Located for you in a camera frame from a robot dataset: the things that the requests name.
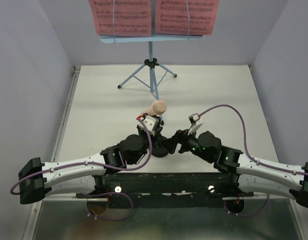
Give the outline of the black microphone stand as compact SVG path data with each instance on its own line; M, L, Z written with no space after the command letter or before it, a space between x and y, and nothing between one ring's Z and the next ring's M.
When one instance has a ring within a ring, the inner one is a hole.
M165 156L167 156L169 154L168 150L165 147L164 147L164 149L155 150L154 149L154 142L155 142L155 137L157 135L162 135L161 132L163 130L164 121L158 115L154 115L153 117L158 118L159 124L156 127L156 129L155 129L154 135L151 137L151 140L152 140L152 152L151 152L151 155L156 157L156 158L163 158L163 157L165 157Z

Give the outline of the pink microphone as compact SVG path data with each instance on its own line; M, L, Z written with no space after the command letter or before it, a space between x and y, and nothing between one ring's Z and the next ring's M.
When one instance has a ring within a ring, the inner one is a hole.
M144 110L141 114L149 115L149 116L158 116L162 115L167 110L167 103L163 100L156 100L152 103L151 107Z

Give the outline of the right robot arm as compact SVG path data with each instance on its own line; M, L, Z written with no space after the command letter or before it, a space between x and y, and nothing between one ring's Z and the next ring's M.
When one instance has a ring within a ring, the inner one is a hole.
M308 208L308 162L290 165L253 157L223 146L221 140L209 131L196 136L187 130L178 130L163 140L162 145L170 154L180 145L180 154L191 152L219 172L236 175L237 179L224 183L224 191L230 196L239 192L260 192L286 197Z

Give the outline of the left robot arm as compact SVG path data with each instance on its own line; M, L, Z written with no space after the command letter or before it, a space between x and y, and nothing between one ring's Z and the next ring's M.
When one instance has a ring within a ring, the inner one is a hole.
M39 202L50 195L77 193L101 197L105 185L96 180L105 174L141 168L144 156L150 158L162 138L161 123L145 121L136 127L138 133L131 134L114 146L100 153L65 162L42 162L39 157L30 159L18 173L18 182L10 190L19 196L22 205Z

